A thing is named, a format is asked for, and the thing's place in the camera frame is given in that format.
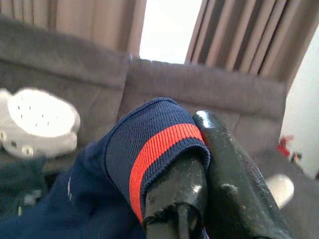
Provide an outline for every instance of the beige curtain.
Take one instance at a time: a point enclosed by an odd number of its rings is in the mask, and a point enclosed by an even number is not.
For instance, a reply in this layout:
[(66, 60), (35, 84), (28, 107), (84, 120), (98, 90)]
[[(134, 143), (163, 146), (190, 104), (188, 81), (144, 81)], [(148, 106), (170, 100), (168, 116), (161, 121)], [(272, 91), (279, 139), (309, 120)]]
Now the beige curtain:
[(139, 54), (146, 0), (0, 0), (0, 6), (26, 23)]
[(291, 85), (319, 23), (317, 0), (203, 0), (186, 63)]

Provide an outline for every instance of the gray upholstery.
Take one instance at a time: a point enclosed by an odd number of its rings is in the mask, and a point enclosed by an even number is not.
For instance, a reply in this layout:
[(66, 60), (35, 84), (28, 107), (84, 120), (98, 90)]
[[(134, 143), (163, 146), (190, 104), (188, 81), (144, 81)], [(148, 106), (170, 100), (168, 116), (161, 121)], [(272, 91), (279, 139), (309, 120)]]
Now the gray upholstery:
[[(266, 177), (290, 176), (296, 195), (282, 212), (298, 238), (318, 238), (318, 185), (274, 153), (285, 109), (283, 83), (203, 66), (132, 60), (2, 17), (0, 32), (0, 88), (44, 89), (72, 103), (81, 117), (78, 149), (50, 160), (45, 170), (70, 167), (81, 148), (119, 118), (151, 98), (170, 97), (191, 113), (216, 111)], [(0, 164), (14, 160), (0, 150)]]

